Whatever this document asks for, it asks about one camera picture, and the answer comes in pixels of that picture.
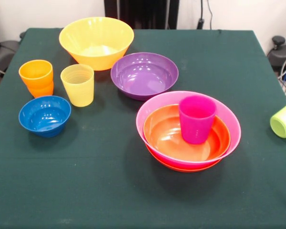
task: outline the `yellow bowl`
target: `yellow bowl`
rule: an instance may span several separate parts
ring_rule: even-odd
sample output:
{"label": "yellow bowl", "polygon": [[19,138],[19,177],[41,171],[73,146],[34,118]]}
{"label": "yellow bowl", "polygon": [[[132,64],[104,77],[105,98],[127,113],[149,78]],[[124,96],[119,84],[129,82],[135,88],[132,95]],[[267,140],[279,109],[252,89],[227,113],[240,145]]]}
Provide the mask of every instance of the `yellow bowl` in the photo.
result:
{"label": "yellow bowl", "polygon": [[91,17],[67,25],[59,35],[59,42],[78,63],[101,71],[112,68],[124,56],[133,38],[133,30],[125,22]]}

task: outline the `purple bowl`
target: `purple bowl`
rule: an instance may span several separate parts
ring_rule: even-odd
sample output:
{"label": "purple bowl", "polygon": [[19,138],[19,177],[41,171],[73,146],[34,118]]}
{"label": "purple bowl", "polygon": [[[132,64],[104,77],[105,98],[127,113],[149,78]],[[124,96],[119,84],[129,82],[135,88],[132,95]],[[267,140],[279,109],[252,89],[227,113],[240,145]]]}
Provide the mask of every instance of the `purple bowl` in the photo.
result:
{"label": "purple bowl", "polygon": [[175,84],[178,75],[173,61],[150,52],[124,56],[111,68],[113,83],[128,97],[141,101],[166,92]]}

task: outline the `plastic bowl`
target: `plastic bowl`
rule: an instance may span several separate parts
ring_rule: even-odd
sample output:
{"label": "plastic bowl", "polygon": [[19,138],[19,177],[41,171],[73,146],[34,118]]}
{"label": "plastic bowl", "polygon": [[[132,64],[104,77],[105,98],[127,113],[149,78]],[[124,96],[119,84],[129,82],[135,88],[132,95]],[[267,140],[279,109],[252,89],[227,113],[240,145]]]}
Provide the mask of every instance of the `plastic bowl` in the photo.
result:
{"label": "plastic bowl", "polygon": [[133,42],[132,28],[123,21],[91,17],[74,21],[59,35],[61,46],[78,62],[95,71],[112,68]]}
{"label": "plastic bowl", "polygon": [[111,69],[113,83],[128,97],[141,101],[169,90],[178,75],[173,61],[150,52],[124,56]]}
{"label": "plastic bowl", "polygon": [[58,96],[43,96],[26,103],[19,112],[19,122],[42,137],[58,135],[71,115],[71,105]]}
{"label": "plastic bowl", "polygon": [[[151,114],[153,111],[155,111],[156,109],[160,107],[170,105],[170,104],[178,104],[182,99],[184,99],[185,97],[191,96],[191,95],[203,95],[203,96],[213,99],[213,101],[216,104],[216,115],[226,124],[226,126],[229,129],[230,137],[231,137],[230,146],[228,147],[227,151],[218,158],[214,158],[214,159],[206,160],[206,161],[195,161],[195,162],[175,159],[170,156],[164,155],[163,153],[161,153],[160,151],[152,147],[144,138],[143,125],[149,114]],[[241,138],[241,127],[238,122],[238,119],[235,116],[235,114],[226,105],[224,105],[222,102],[210,96],[196,93],[196,92],[189,92],[189,91],[166,92],[166,93],[159,94],[149,99],[141,106],[141,108],[139,109],[137,113],[136,126],[137,126],[137,130],[138,130],[138,133],[141,139],[145,142],[145,144],[147,144],[153,150],[153,152],[157,155],[157,157],[161,161],[165,163],[169,162],[171,166],[177,167],[177,168],[186,167],[187,169],[196,169],[196,168],[210,166],[213,162],[221,160],[224,157],[231,154],[235,150],[235,148],[238,146],[240,138]]]}
{"label": "plastic bowl", "polygon": [[172,170],[175,170],[175,171],[178,171],[178,172],[182,172],[182,173],[194,173],[194,172],[199,172],[199,171],[203,171],[203,170],[206,170],[210,167],[213,167],[214,165],[218,164],[218,162],[220,162],[221,160],[217,160],[217,161],[214,161],[212,164],[210,164],[209,166],[206,166],[206,167],[197,167],[195,169],[190,169],[190,168],[187,168],[187,167],[174,167],[172,165],[170,165],[170,162],[168,162],[168,164],[166,162],[164,162],[163,160],[160,160],[158,157],[157,157],[157,154],[148,146],[146,145],[148,151],[151,153],[151,155],[157,160],[159,161],[162,165],[172,169]]}
{"label": "plastic bowl", "polygon": [[145,120],[146,141],[162,154],[184,161],[206,161],[223,155],[230,145],[230,133],[223,121],[215,116],[207,140],[201,144],[186,142],[181,134],[179,105],[163,106]]}

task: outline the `white wall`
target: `white wall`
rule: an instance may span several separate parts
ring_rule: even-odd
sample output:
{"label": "white wall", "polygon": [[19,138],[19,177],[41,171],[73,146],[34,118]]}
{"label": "white wall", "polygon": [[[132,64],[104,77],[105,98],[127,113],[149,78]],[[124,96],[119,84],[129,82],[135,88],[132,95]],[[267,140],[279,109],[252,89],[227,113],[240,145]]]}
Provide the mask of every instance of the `white wall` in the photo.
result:
{"label": "white wall", "polygon": [[103,0],[0,0],[0,41],[19,40],[30,27],[62,28],[93,16],[105,16]]}
{"label": "white wall", "polygon": [[[209,0],[213,12],[212,29],[253,30],[263,50],[272,47],[271,38],[286,38],[286,0]],[[200,0],[180,0],[178,29],[195,29],[200,18]],[[210,13],[204,0],[204,29],[209,29]]]}

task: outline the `pink bowl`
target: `pink bowl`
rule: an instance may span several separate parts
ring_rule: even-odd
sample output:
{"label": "pink bowl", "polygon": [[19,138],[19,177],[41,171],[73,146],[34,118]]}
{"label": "pink bowl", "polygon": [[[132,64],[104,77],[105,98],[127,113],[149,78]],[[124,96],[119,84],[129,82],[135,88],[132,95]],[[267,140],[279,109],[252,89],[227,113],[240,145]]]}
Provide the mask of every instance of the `pink bowl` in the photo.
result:
{"label": "pink bowl", "polygon": [[[176,158],[172,158],[169,156],[166,156],[159,152],[157,149],[152,147],[148,142],[145,140],[144,133],[143,133],[143,125],[150,113],[155,111],[156,109],[170,105],[170,104],[178,104],[182,99],[188,96],[192,95],[201,95],[206,96],[207,98],[212,99],[216,104],[216,115],[223,120],[223,122],[226,124],[226,126],[229,129],[230,135],[231,135],[231,143],[227,151],[218,158],[214,158],[212,160],[207,161],[182,161]],[[235,114],[222,102],[201,94],[197,92],[189,92],[189,91],[174,91],[174,92],[166,92],[163,94],[159,94],[148,101],[146,101],[141,108],[139,109],[136,117],[136,126],[137,130],[139,132],[139,135],[141,139],[145,142],[146,145],[148,145],[152,151],[157,155],[157,158],[161,161],[169,164],[170,166],[182,168],[182,169],[199,169],[203,167],[207,167],[212,165],[215,161],[219,161],[223,159],[224,157],[228,156],[230,153],[232,153],[235,148],[238,146],[240,138],[241,138],[241,128],[240,124],[238,122],[237,117]]]}

